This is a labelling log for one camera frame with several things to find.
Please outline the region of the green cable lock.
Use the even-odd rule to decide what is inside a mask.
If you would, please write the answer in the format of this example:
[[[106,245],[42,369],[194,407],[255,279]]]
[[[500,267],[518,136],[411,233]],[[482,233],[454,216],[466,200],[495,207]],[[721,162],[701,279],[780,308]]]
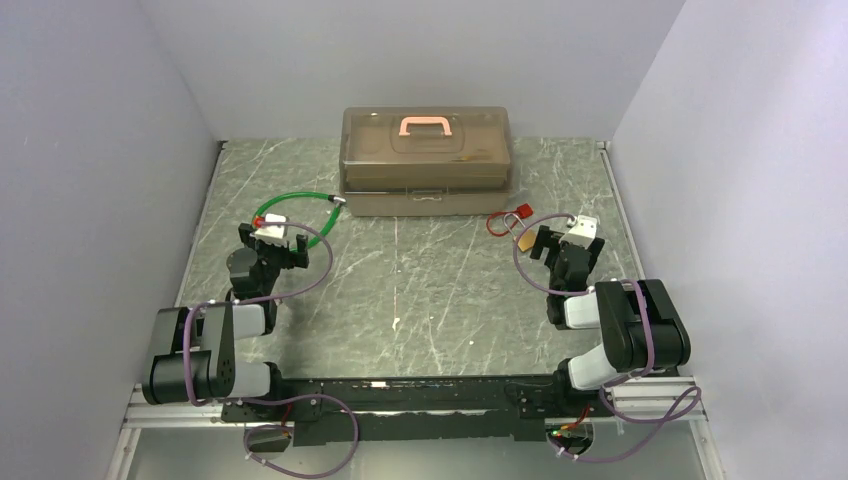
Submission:
[[[343,224],[350,218],[346,200],[339,194],[315,190],[273,194],[257,205],[248,223],[254,225],[257,216],[268,213],[286,216],[287,233],[306,235],[310,251],[324,240],[336,247],[335,240],[344,232]]]

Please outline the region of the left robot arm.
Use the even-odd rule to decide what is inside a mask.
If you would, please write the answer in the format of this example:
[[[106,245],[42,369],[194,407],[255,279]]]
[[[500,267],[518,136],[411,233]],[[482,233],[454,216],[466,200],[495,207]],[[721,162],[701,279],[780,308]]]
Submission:
[[[151,405],[247,397],[248,407],[264,420],[279,417],[286,390],[271,362],[236,359],[236,342],[273,332],[277,302],[269,297],[283,270],[309,266],[308,238],[286,239],[287,218],[267,214],[238,227],[242,246],[226,259],[230,292],[222,302],[172,307],[157,312],[142,393]]]

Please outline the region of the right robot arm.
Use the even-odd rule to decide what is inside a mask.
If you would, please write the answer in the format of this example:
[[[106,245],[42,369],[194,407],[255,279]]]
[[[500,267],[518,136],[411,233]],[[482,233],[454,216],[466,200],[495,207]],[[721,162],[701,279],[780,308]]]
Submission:
[[[548,321],[559,330],[597,330],[600,344],[557,368],[551,388],[557,411],[574,415],[590,390],[631,374],[675,369],[691,356],[691,341],[664,283],[658,279],[607,280],[589,285],[605,240],[541,226],[530,251],[549,270]]]

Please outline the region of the brass padlock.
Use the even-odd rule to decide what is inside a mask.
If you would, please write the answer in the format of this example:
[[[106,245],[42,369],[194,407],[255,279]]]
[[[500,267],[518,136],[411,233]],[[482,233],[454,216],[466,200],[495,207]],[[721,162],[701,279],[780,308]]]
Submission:
[[[503,224],[520,252],[524,253],[533,248],[536,241],[536,232],[532,229],[527,230],[522,217],[518,213],[509,212],[505,214]]]

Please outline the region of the brown translucent tool box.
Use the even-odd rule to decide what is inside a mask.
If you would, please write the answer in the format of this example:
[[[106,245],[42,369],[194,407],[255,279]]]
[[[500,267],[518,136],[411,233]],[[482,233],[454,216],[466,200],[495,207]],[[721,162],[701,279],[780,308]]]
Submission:
[[[406,116],[444,116],[412,126]],[[500,106],[349,107],[343,113],[339,192],[357,217],[468,216],[494,213],[511,195],[513,143]]]

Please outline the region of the aluminium frame rail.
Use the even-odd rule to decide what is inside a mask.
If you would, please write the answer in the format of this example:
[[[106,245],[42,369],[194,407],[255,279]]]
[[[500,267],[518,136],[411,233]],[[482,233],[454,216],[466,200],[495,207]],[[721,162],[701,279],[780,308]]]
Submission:
[[[549,425],[574,423],[578,419],[606,421],[615,418],[597,394],[587,392],[583,398],[559,400],[552,386],[540,379],[297,380],[290,387],[296,399],[290,406],[238,401],[215,401],[205,406],[190,403],[152,405],[144,399],[141,390],[136,389],[125,413],[124,425],[127,428],[203,428],[280,421],[294,425],[339,413],[344,406],[350,406],[359,418],[498,413],[509,419],[543,419]]]

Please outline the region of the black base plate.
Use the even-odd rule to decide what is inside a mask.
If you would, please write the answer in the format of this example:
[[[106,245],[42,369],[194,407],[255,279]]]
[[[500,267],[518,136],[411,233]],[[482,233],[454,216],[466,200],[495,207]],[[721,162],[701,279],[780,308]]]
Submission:
[[[434,376],[283,379],[269,404],[229,402],[231,424],[286,425],[296,446],[329,442],[511,438],[543,441],[566,424],[607,419],[596,391],[565,376]]]

